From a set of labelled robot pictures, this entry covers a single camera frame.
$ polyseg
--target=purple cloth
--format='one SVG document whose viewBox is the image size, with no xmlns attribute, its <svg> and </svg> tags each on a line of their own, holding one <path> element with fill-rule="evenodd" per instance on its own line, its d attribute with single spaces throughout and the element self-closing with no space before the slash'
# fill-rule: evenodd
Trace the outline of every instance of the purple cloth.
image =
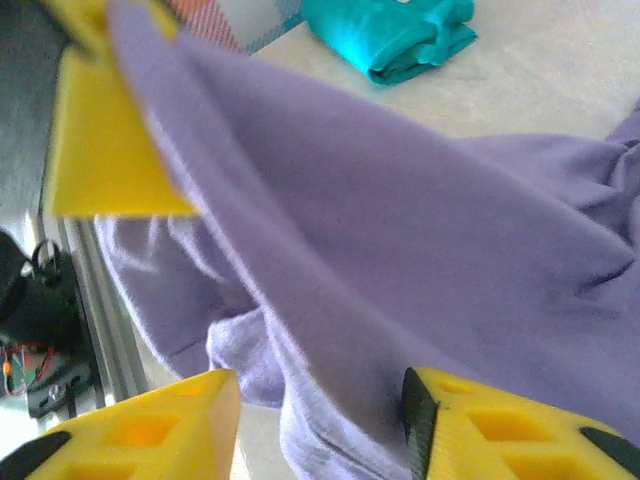
<svg viewBox="0 0 640 480">
<path fill-rule="evenodd" d="M 111 13 L 202 218 L 98 220 L 110 269 L 178 373 L 208 356 L 246 402 L 281 406 L 299 478 L 410 477 L 408 366 L 640 442 L 640 113 L 605 141 L 452 140 L 186 34 L 169 45 L 139 7 Z"/>
</svg>

